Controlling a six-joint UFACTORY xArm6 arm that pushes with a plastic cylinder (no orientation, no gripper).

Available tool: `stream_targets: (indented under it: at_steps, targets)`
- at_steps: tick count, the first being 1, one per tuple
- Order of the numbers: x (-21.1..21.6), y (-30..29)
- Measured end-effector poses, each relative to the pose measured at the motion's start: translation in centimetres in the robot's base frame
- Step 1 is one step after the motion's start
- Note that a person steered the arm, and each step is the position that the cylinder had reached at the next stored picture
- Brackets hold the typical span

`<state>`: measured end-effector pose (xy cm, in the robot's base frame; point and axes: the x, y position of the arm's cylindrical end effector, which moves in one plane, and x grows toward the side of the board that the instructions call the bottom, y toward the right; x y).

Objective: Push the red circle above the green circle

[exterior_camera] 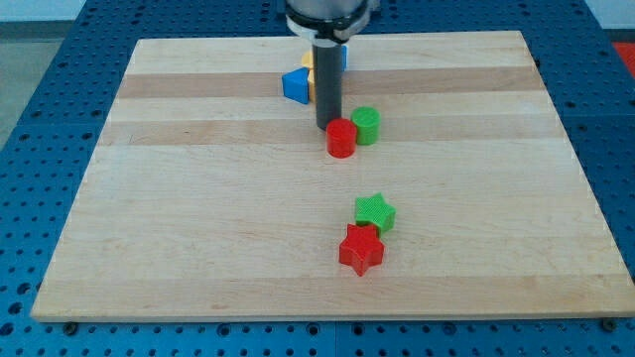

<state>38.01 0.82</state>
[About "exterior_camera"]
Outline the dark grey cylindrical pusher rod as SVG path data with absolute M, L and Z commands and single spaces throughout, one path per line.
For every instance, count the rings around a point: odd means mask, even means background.
M 313 46 L 316 123 L 326 130 L 327 125 L 341 116 L 342 53 L 341 45 L 324 48 Z

